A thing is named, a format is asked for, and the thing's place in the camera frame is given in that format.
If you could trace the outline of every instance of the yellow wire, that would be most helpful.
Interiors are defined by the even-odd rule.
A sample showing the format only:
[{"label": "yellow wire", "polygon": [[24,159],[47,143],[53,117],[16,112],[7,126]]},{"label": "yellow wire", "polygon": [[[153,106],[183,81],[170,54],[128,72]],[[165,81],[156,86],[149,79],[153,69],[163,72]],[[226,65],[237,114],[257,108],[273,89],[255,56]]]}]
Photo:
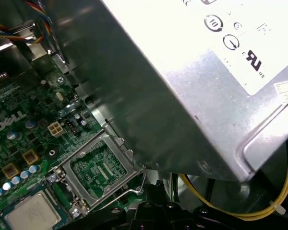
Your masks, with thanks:
[{"label": "yellow wire", "polygon": [[286,174],[286,179],[284,182],[283,189],[272,205],[270,205],[269,207],[265,208],[264,210],[258,211],[258,212],[232,213],[232,212],[227,212],[227,211],[224,211],[220,208],[213,206],[201,194],[198,193],[198,191],[189,182],[189,180],[187,179],[187,177],[185,175],[180,174],[180,177],[181,177],[182,181],[186,184],[186,186],[191,190],[191,192],[193,192],[204,204],[206,204],[209,207],[215,208],[221,212],[224,212],[224,213],[230,214],[232,216],[235,216],[237,218],[240,218],[242,220],[245,220],[245,221],[259,220],[259,219],[262,219],[262,218],[269,216],[270,214],[272,214],[275,211],[275,208],[274,208],[275,205],[281,205],[283,203],[283,201],[285,200],[286,196],[288,195],[288,168],[287,168],[287,174]]}]

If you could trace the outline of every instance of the gold-colored chip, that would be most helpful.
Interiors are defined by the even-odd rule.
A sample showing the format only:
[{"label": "gold-colored chip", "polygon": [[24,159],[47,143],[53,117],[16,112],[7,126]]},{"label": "gold-colored chip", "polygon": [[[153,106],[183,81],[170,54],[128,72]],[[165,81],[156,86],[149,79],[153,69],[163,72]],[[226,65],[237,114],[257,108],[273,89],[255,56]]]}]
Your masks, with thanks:
[{"label": "gold-colored chip", "polygon": [[35,162],[39,161],[39,155],[33,150],[30,149],[23,154],[23,158],[28,165],[32,165]]},{"label": "gold-colored chip", "polygon": [[2,172],[4,173],[6,179],[11,179],[20,174],[20,170],[14,163],[9,163],[3,167]]}]

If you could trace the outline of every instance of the ul logo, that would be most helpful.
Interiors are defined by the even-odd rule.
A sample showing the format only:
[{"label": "ul logo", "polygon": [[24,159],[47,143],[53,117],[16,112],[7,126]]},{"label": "ul logo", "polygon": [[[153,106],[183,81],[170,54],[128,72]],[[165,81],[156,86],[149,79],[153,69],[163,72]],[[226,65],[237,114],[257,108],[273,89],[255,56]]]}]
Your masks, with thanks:
[{"label": "ul logo", "polygon": [[258,72],[260,66],[261,66],[261,61],[258,59],[258,57],[254,54],[253,51],[249,50],[246,59],[251,62],[251,66]]}]

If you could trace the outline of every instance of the dell logo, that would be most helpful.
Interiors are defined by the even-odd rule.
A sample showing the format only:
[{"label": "dell logo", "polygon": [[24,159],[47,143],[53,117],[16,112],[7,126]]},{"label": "dell logo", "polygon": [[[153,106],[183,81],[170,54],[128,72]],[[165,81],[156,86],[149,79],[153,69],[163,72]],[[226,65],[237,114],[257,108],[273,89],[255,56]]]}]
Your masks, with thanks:
[{"label": "dell logo", "polygon": [[11,117],[6,118],[3,122],[0,122],[0,132],[4,130],[6,126],[11,126],[14,122],[20,121],[27,116],[26,114],[22,114],[20,111],[17,112],[17,115],[13,114]]}]

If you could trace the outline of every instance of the black cable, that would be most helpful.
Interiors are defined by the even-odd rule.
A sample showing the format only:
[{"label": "black cable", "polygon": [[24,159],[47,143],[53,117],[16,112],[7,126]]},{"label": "black cable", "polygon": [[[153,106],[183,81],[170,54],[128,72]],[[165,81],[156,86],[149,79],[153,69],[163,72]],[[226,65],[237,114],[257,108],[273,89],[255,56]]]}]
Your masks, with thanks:
[{"label": "black cable", "polygon": [[211,196],[212,196],[212,191],[213,187],[215,185],[216,180],[215,179],[208,179],[208,184],[207,184],[207,189],[206,189],[206,194],[205,194],[205,199],[210,202]]},{"label": "black cable", "polygon": [[172,182],[173,182],[173,191],[174,191],[174,202],[179,202],[179,196],[178,196],[178,174],[173,173]]}]

